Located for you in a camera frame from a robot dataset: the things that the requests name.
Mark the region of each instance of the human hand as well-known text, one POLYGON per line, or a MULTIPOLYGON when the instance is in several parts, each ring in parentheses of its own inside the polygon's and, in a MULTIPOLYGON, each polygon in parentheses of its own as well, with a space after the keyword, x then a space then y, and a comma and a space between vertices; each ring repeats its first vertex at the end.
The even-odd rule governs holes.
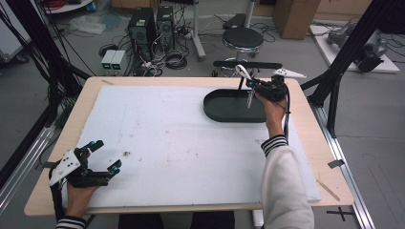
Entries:
POLYGON ((263 102, 263 105, 265 106, 266 126, 269 137, 272 138, 275 135, 283 135, 284 131, 281 122, 286 114, 286 100, 283 99, 282 101, 276 103, 267 100, 258 93, 255 95, 260 101, 263 102))
POLYGON ((87 210, 93 192, 99 186, 75 188, 68 183, 68 210, 66 216, 82 218, 87 210))

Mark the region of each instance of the striped sleeve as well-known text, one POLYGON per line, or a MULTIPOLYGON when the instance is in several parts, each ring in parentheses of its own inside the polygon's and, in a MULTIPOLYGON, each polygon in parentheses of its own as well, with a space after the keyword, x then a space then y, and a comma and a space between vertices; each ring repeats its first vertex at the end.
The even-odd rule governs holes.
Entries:
POLYGON ((274 148, 287 145, 288 145, 287 140, 284 135, 276 135, 271 139, 263 142, 262 149, 265 152, 265 155, 267 156, 270 153, 270 151, 273 150, 274 148))
POLYGON ((82 218, 65 216, 57 222, 56 229, 84 229, 86 220, 82 218))

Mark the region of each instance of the black tray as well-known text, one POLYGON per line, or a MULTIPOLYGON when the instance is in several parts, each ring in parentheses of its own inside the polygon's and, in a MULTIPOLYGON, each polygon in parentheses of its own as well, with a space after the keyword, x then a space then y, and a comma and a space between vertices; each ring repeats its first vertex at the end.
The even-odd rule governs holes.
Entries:
POLYGON ((263 103, 253 97, 247 108, 249 90, 219 89, 207 94, 203 110, 212 120, 219 122, 265 122, 263 103))

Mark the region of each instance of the black stool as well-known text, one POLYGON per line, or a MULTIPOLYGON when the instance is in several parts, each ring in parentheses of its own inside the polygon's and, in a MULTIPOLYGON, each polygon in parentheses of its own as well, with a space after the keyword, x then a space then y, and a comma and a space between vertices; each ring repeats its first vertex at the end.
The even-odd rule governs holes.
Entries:
MULTIPOLYGON (((263 36, 250 28, 238 27, 226 30, 223 35, 223 43, 229 49, 236 51, 236 57, 228 58, 225 61, 246 61, 242 59, 242 54, 257 53, 262 47, 263 41, 263 36)), ((236 71, 221 67, 221 73, 223 76, 231 77, 236 74, 236 71), (226 75, 223 70, 231 70, 232 74, 226 75)))

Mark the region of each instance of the robotic hand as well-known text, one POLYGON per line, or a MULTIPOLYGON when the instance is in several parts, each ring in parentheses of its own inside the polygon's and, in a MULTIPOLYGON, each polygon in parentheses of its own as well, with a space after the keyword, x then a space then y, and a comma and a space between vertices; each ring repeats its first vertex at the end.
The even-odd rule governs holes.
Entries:
MULTIPOLYGON (((331 31, 327 42, 342 48, 354 30, 355 24, 348 23, 339 31, 331 31)), ((376 31, 364 45, 361 52, 355 57, 353 63, 363 73, 368 73, 384 62, 380 57, 387 51, 387 40, 379 38, 376 31)))
POLYGON ((63 158, 57 162, 57 167, 50 170, 50 186, 55 185, 64 177, 75 188, 107 186, 108 181, 119 173, 121 161, 117 160, 108 167, 108 172, 93 172, 88 168, 87 160, 90 153, 98 150, 103 145, 104 143, 101 140, 97 142, 92 141, 82 148, 75 148, 73 152, 69 150, 63 158))
POLYGON ((265 97, 271 102, 279 102, 288 94, 288 87, 284 83, 285 77, 306 78, 305 75, 300 73, 295 73, 285 69, 278 69, 273 72, 275 75, 271 77, 271 81, 266 82, 250 76, 245 67, 242 65, 235 66, 235 70, 246 79, 247 87, 251 88, 253 92, 259 93, 261 96, 265 97))

